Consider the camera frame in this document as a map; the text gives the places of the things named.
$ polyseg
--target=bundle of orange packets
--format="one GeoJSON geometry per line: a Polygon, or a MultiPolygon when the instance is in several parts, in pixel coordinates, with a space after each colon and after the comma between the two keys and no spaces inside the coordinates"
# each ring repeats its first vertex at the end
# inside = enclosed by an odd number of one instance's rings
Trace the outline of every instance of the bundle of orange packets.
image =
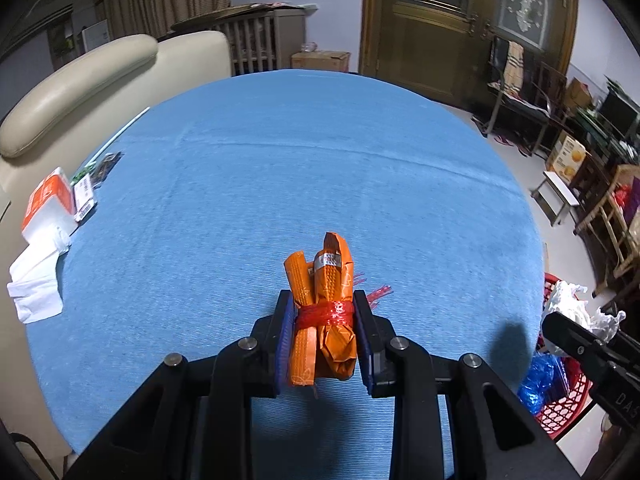
{"type": "Polygon", "coordinates": [[[327,233],[312,262],[298,251],[285,260],[284,267],[298,308],[290,382],[309,386],[318,377],[349,379],[356,364],[356,337],[353,261],[347,242],[327,233]]]}

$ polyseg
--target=beige sofa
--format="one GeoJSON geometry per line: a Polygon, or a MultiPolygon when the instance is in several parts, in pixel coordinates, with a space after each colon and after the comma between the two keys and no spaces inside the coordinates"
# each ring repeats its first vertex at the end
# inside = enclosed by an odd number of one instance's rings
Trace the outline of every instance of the beige sofa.
{"type": "Polygon", "coordinates": [[[69,449],[50,420],[24,326],[5,287],[9,265],[26,247],[20,224],[29,195],[57,166],[71,176],[145,107],[229,77],[230,68],[228,44],[219,32],[162,43],[128,36],[53,73],[0,125],[0,418],[9,431],[30,436],[48,458],[62,457],[69,449]],[[10,200],[5,212],[3,195],[10,200]]]}

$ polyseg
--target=door handle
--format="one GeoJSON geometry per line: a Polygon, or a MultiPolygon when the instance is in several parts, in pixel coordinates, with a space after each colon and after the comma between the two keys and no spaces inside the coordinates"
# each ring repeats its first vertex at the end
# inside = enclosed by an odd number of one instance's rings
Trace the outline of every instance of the door handle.
{"type": "Polygon", "coordinates": [[[469,35],[473,36],[476,33],[476,22],[478,21],[478,13],[474,12],[469,16],[469,35]]]}
{"type": "Polygon", "coordinates": [[[484,27],[482,27],[482,34],[480,34],[480,39],[486,40],[490,32],[491,32],[491,20],[484,20],[484,27]]]}

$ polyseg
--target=television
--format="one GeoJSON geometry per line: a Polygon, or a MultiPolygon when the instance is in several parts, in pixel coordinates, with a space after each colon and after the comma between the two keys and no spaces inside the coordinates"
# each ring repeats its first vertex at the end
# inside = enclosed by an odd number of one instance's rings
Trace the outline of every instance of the television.
{"type": "Polygon", "coordinates": [[[613,126],[612,133],[619,139],[631,138],[640,120],[638,105],[613,90],[609,91],[598,113],[613,126]]]}

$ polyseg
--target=white stick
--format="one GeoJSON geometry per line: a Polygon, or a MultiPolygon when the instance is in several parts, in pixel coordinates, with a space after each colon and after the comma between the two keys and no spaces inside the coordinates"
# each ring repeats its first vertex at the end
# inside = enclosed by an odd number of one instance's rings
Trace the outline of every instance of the white stick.
{"type": "Polygon", "coordinates": [[[107,150],[107,148],[109,146],[111,146],[115,140],[121,136],[124,132],[124,130],[126,130],[127,128],[129,128],[133,123],[135,123],[140,117],[142,117],[144,114],[146,114],[146,112],[149,110],[149,106],[146,107],[144,110],[142,110],[138,115],[136,115],[132,120],[130,120],[127,124],[125,124],[123,127],[121,127],[121,129],[119,129],[117,131],[117,133],[111,137],[111,139],[107,140],[107,142],[104,144],[103,147],[100,148],[100,150],[98,150],[98,152],[92,156],[91,160],[89,160],[88,163],[86,163],[84,166],[87,167],[91,164],[93,164],[96,160],[98,160],[98,158],[107,150]]]}

